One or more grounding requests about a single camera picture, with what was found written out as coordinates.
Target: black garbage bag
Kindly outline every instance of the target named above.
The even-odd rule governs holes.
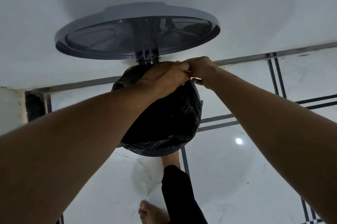
[[[137,83],[153,65],[138,65],[126,70],[112,90]],[[147,157],[160,157],[181,149],[196,135],[201,121],[199,93],[192,81],[170,95],[152,103],[124,135],[124,148]]]

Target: forearm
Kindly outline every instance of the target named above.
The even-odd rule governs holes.
[[[332,221],[337,124],[220,68],[209,87],[273,167],[325,221]]]
[[[53,112],[1,137],[0,185],[9,189],[0,198],[5,213],[0,222],[55,222],[155,100],[147,87],[121,89]]]

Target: gray plastic lid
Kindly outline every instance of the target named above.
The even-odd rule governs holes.
[[[60,52],[87,59],[134,59],[142,50],[160,55],[204,44],[220,33],[213,15],[186,7],[145,2],[107,7],[75,20],[55,35]]]

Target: pant leg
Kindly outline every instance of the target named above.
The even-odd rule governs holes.
[[[185,172],[174,165],[167,166],[161,189],[171,224],[207,224],[194,199],[191,180]]]

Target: bare foot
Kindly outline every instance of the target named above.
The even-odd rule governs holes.
[[[143,200],[138,210],[142,224],[168,224],[170,218],[162,209]]]
[[[176,151],[176,152],[173,152],[172,154],[161,157],[161,161],[163,162],[164,168],[169,165],[175,165],[180,169],[179,151]]]

